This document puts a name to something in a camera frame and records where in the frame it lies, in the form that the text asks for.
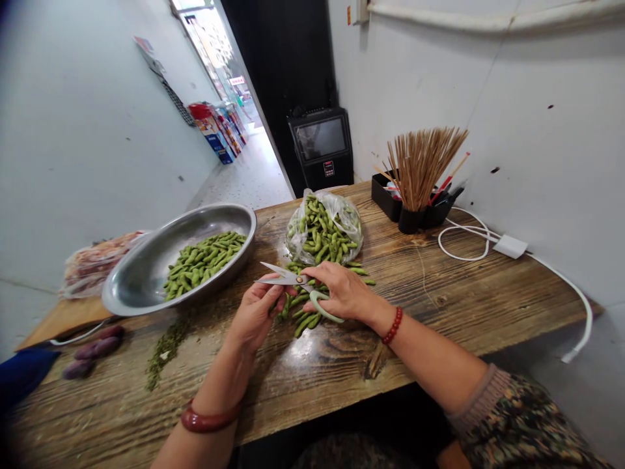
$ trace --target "red bead bracelet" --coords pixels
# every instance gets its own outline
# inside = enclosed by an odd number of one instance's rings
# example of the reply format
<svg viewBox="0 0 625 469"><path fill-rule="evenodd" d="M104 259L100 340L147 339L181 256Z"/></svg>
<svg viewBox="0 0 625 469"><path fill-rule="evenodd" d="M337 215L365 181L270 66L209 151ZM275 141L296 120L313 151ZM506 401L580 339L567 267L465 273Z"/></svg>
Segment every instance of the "red bead bracelet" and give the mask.
<svg viewBox="0 0 625 469"><path fill-rule="evenodd" d="M189 401L187 410L180 416L180 421L183 427L193 433L211 433L227 427L239 417L242 408L241 402L239 402L236 406L221 415L201 416L195 413L191 407L192 403L193 399Z"/></svg>
<svg viewBox="0 0 625 469"><path fill-rule="evenodd" d="M382 339L382 343L384 345L388 345L393 340L395 334L397 334L397 330L399 329L399 324L402 323L402 317L404 316L404 310L398 306L397 313L395 314L395 320L393 321L393 325L391 326L391 330L389 333Z"/></svg>

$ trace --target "cutting board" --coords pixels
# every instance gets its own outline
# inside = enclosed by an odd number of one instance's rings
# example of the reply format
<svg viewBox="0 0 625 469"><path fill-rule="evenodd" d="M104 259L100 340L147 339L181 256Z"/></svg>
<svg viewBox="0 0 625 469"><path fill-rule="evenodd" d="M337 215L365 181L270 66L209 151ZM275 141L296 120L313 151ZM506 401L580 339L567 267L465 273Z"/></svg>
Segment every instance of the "cutting board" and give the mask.
<svg viewBox="0 0 625 469"><path fill-rule="evenodd" d="M16 351L50 339L61 339L72 332L83 331L113 315L102 304L99 296L80 300L61 300L20 344Z"/></svg>

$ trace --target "purple sweet potato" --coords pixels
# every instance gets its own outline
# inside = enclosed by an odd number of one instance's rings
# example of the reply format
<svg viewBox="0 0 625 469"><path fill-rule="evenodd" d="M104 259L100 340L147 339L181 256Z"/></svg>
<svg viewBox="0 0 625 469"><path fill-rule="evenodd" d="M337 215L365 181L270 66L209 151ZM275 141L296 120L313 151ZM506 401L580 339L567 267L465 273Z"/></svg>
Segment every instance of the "purple sweet potato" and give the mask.
<svg viewBox="0 0 625 469"><path fill-rule="evenodd" d="M126 329L124 329L119 324L116 324L100 332L100 335L98 336L98 338L108 339L109 337L119 337L121 339L122 337L124 337L125 333L126 333Z"/></svg>
<svg viewBox="0 0 625 469"><path fill-rule="evenodd" d="M79 348L76 353L74 354L74 358L77 360L88 360L90 358L95 358L96 357L96 344L97 342L91 342L88 344L83 345L81 348Z"/></svg>
<svg viewBox="0 0 625 469"><path fill-rule="evenodd" d="M76 360L63 370L63 379L85 378L93 370L93 365L95 365L93 360Z"/></svg>
<svg viewBox="0 0 625 469"><path fill-rule="evenodd" d="M106 339L96 342L96 348L94 349L96 357L102 358L112 354L119 348L121 343L122 339L119 337L107 337Z"/></svg>

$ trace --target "patterned sleeve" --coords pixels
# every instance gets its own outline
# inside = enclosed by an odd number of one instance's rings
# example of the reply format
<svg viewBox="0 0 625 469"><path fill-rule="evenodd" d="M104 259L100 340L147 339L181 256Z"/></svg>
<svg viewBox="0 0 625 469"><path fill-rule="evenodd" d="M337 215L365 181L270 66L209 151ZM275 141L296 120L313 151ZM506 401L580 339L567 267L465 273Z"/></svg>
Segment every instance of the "patterned sleeve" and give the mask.
<svg viewBox="0 0 625 469"><path fill-rule="evenodd" d="M491 365L472 398L448 416L472 467L610 468L539 385Z"/></svg>

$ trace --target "television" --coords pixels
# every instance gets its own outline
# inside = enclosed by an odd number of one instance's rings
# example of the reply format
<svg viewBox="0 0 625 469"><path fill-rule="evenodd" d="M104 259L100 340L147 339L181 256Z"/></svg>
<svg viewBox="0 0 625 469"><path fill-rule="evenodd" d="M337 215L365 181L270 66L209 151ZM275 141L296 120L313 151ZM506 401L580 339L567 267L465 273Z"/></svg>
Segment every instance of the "television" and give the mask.
<svg viewBox="0 0 625 469"><path fill-rule="evenodd" d="M288 120L306 185L312 190L354 183L347 111L323 109Z"/></svg>

